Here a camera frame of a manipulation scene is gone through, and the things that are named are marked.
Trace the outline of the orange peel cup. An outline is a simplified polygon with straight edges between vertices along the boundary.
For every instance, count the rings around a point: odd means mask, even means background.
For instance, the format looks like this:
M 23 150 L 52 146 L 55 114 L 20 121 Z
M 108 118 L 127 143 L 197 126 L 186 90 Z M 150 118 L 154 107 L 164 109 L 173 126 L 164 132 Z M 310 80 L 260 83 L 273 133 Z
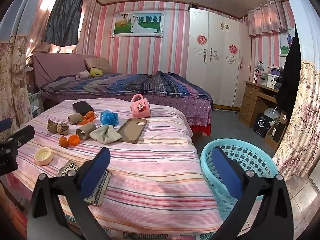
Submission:
M 71 135 L 67 139 L 69 146 L 76 146 L 80 143 L 80 137 L 77 134 Z

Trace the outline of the brown paper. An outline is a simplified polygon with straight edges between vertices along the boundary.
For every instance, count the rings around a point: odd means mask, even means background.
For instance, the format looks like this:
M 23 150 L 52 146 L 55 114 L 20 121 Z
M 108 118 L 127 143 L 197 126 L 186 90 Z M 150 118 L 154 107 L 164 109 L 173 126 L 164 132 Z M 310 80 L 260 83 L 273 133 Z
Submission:
M 68 135 L 69 133 L 69 126 L 65 122 L 57 123 L 53 122 L 52 120 L 48 120 L 47 122 L 47 129 L 50 133 L 53 134 L 60 134 L 60 135 Z

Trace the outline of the brown pillow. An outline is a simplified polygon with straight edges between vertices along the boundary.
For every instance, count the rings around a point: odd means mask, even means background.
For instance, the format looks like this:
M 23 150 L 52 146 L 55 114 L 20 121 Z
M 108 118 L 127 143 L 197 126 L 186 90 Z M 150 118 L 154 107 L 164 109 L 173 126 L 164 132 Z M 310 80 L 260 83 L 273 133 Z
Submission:
M 94 57 L 87 57 L 84 58 L 85 64 L 88 70 L 91 69 L 99 69 L 104 74 L 112 73 L 112 67 L 110 66 L 107 59 L 103 58 L 94 58 Z

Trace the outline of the pink plush toy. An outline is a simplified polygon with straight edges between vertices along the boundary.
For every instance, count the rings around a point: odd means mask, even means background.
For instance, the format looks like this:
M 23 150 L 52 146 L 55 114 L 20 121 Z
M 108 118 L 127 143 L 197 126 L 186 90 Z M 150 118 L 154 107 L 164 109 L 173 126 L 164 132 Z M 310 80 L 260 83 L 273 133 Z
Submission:
M 90 77 L 90 73 L 89 71 L 87 70 L 84 70 L 83 72 L 78 72 L 76 75 L 75 75 L 75 78 L 76 79 L 86 79 Z

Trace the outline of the blue plastic bag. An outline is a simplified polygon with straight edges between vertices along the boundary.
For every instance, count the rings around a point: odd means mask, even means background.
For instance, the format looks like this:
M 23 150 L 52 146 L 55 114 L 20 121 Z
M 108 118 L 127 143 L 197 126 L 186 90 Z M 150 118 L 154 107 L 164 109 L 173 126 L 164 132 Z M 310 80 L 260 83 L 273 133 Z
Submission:
M 102 111 L 102 113 L 100 114 L 100 122 L 102 125 L 118 126 L 119 124 L 118 114 L 110 110 Z

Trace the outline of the black shopping bag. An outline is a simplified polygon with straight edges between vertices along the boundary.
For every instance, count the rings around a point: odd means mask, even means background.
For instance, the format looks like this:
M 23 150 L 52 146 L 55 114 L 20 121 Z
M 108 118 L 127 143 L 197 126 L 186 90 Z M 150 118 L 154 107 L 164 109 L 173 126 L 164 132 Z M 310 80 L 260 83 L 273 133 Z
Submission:
M 257 115 L 256 121 L 254 122 L 253 131 L 264 138 L 270 129 L 271 118 L 265 114 L 259 113 Z

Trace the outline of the floral curtain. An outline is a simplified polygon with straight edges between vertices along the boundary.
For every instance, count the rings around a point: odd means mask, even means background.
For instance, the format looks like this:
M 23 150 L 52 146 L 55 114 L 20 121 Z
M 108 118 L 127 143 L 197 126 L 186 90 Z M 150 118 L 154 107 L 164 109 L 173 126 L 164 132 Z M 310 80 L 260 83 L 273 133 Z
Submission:
M 319 161 L 319 104 L 319 70 L 302 60 L 291 119 L 273 157 L 285 181 L 307 176 Z
M 12 122 L 1 133 L 2 140 L 33 118 L 25 73 L 27 39 L 27 35 L 13 35 L 1 43 L 1 120 Z

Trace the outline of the pink cartoon mug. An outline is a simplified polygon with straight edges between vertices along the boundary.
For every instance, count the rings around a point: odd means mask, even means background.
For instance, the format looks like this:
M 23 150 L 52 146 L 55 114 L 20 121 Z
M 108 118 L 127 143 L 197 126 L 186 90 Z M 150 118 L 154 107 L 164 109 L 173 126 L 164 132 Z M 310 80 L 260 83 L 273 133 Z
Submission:
M 130 109 L 134 118 L 142 119 L 151 116 L 150 104 L 142 94 L 136 94 L 132 97 Z

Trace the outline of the tan phone case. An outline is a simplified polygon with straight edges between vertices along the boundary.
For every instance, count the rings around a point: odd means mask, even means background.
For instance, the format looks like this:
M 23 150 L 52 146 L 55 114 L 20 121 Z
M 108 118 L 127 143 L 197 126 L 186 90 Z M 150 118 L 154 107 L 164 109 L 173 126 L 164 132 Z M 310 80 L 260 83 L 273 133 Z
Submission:
M 146 127 L 147 120 L 130 118 L 118 129 L 121 135 L 120 141 L 136 144 L 139 141 L 140 135 Z

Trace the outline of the white wardrobe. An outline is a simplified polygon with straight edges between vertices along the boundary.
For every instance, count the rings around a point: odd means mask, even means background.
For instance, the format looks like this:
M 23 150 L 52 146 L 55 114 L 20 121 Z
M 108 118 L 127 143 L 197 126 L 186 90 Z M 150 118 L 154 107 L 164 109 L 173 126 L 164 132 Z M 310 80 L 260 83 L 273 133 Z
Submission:
M 185 78 L 219 106 L 239 108 L 251 71 L 248 27 L 213 12 L 190 9 Z

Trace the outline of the orange peel piece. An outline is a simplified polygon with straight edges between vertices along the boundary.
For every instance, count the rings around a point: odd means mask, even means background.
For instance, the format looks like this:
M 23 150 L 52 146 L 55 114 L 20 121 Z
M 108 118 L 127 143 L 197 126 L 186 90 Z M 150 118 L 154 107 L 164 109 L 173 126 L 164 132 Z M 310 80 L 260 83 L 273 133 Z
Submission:
M 64 147 L 64 148 L 67 148 L 69 146 L 69 142 L 68 142 L 68 139 L 66 137 L 61 137 L 59 139 L 59 145 L 61 147 Z

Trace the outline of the black white patterned wrapper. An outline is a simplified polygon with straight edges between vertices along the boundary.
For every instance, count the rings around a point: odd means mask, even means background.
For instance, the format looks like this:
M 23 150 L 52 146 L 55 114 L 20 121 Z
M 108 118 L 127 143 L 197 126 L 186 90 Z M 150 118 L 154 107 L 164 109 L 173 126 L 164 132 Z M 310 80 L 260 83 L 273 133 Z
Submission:
M 57 176 L 62 177 L 67 175 L 69 170 L 78 171 L 80 169 L 80 165 L 69 160 L 58 172 Z M 107 190 L 107 186 L 111 177 L 111 172 L 106 170 L 102 178 L 100 179 L 99 183 L 97 184 L 96 188 L 94 189 L 93 193 L 90 197 L 84 199 L 84 202 L 87 205 L 95 205 L 100 206 L 103 203 L 104 195 Z

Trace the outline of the orange snack wrapper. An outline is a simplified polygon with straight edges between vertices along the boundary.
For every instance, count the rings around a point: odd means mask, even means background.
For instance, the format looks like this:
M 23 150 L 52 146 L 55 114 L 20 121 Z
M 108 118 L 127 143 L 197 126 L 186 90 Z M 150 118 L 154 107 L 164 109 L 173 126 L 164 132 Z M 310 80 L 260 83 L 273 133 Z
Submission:
M 85 125 L 89 122 L 93 122 L 97 118 L 97 116 L 93 115 L 93 116 L 90 116 L 89 118 L 87 116 L 82 116 L 81 118 L 82 118 L 81 121 L 77 123 L 77 125 Z

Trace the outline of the cardboard tube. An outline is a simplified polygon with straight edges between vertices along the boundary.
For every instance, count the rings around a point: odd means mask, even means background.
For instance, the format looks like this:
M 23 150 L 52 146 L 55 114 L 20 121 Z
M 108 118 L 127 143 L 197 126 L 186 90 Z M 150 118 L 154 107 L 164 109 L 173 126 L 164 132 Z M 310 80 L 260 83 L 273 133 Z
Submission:
M 68 116 L 68 121 L 71 125 L 78 124 L 82 121 L 82 115 L 80 113 L 72 114 Z
M 76 130 L 76 135 L 78 135 L 81 140 L 87 140 L 89 134 L 96 129 L 97 127 L 93 122 L 88 122 L 87 124 L 80 126 Z

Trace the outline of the small orange fruit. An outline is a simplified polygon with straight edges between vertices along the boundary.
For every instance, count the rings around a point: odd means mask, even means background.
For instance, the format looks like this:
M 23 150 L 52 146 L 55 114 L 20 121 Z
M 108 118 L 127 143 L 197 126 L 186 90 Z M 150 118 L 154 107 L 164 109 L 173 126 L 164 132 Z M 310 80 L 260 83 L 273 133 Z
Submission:
M 88 111 L 86 114 L 87 118 L 95 117 L 95 113 L 93 111 Z

